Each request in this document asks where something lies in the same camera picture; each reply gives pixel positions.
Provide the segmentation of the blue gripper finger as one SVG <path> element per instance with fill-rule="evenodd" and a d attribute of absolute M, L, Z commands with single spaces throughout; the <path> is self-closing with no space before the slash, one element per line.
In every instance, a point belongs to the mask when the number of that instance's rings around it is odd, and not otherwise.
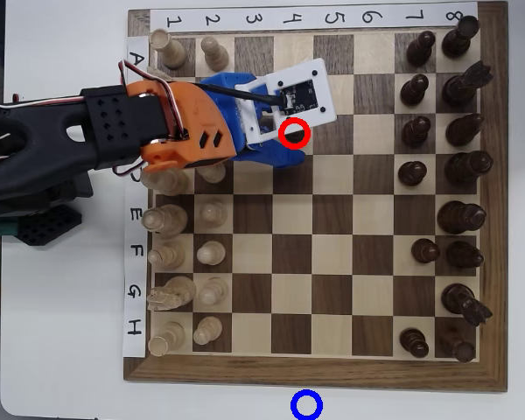
<path fill-rule="evenodd" d="M 300 165 L 305 161 L 302 150 L 291 150 L 276 139 L 246 146 L 239 153 L 240 161 L 256 162 L 274 168 L 288 168 Z"/>

